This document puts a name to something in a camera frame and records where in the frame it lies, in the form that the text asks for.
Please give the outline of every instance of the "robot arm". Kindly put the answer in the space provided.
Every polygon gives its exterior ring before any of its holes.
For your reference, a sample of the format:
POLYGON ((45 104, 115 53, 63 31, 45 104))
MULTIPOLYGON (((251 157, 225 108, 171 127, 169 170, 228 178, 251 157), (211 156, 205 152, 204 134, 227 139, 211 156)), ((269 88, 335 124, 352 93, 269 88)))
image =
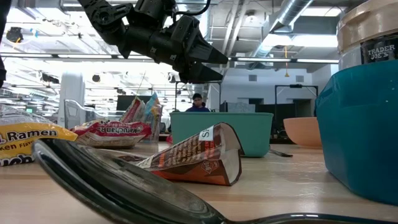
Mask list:
POLYGON ((132 4, 112 6, 105 0, 79 0, 79 3, 102 39, 118 46, 124 58, 133 51, 157 63, 167 63, 179 72, 185 83, 222 79, 221 74, 202 64, 226 64, 228 58, 204 40, 199 21, 192 17, 201 12, 175 12, 174 0, 139 0, 135 7, 132 4), (183 16, 175 21, 177 14, 183 16), (175 22, 163 28, 168 16, 175 22), (123 17, 129 24, 123 23, 123 17))

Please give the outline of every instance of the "snack bag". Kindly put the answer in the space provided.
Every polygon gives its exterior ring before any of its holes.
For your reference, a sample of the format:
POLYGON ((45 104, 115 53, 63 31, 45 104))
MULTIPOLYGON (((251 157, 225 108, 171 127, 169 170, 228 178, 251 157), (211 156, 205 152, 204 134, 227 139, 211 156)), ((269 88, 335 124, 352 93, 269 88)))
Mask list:
POLYGON ((129 149, 150 135, 150 127, 142 122, 121 123, 103 120, 84 123, 71 131, 79 135, 76 142, 107 149, 129 149))
POLYGON ((33 162, 30 148, 39 138, 74 141, 77 134, 39 115, 0 104, 0 166, 33 162))
POLYGON ((137 96, 132 101, 129 108, 124 112, 120 118, 122 123, 132 123, 142 121, 142 116, 144 115, 145 103, 141 101, 137 96))
POLYGON ((242 173, 239 153, 234 129, 219 123, 150 157, 116 155, 165 179, 231 186, 242 173))
POLYGON ((144 138, 144 142, 159 142, 160 121, 162 119, 162 105, 157 94, 154 93, 148 101, 144 111, 144 123, 150 126, 152 134, 144 138))

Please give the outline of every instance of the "spoon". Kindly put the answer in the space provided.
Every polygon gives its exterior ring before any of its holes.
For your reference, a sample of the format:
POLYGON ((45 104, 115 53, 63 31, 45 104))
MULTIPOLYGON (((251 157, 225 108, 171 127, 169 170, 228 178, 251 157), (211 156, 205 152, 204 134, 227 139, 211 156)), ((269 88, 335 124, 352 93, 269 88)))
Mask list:
POLYGON ((118 224, 392 223, 312 213, 234 222, 182 187, 107 152, 61 139, 41 139, 32 153, 66 191, 118 224))

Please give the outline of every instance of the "wooden table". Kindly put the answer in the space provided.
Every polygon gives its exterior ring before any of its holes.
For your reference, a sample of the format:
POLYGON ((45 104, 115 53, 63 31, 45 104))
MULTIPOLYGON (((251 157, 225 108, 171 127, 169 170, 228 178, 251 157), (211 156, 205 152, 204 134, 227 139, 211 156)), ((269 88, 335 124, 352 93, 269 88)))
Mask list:
MULTIPOLYGON (((232 187, 178 183, 232 220, 290 212, 315 212, 398 221, 398 207, 352 194, 325 168, 321 150, 273 145, 291 158, 267 154, 243 158, 232 187)), ((152 154, 165 145, 132 152, 152 154)), ((38 164, 0 167, 0 223, 109 223, 61 189, 38 164)))

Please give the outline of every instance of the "man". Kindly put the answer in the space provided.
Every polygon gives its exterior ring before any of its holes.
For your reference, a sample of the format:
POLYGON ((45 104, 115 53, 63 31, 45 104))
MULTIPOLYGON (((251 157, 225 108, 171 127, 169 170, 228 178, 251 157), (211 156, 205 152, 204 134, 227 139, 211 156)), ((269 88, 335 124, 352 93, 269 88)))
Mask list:
MULTIPOLYGON (((7 22, 7 15, 8 12, 10 11, 11 7, 11 0, 0 0, 0 43, 1 43, 1 38, 2 34, 4 33, 4 28, 6 26, 7 22)), ((2 58, 0 56, 0 88, 2 87, 2 84, 6 80, 6 69, 4 68, 4 64, 2 62, 2 58)))
POLYGON ((192 107, 187 109, 186 112, 210 112, 209 109, 205 108, 206 104, 202 102, 201 94, 195 93, 192 99, 192 107))

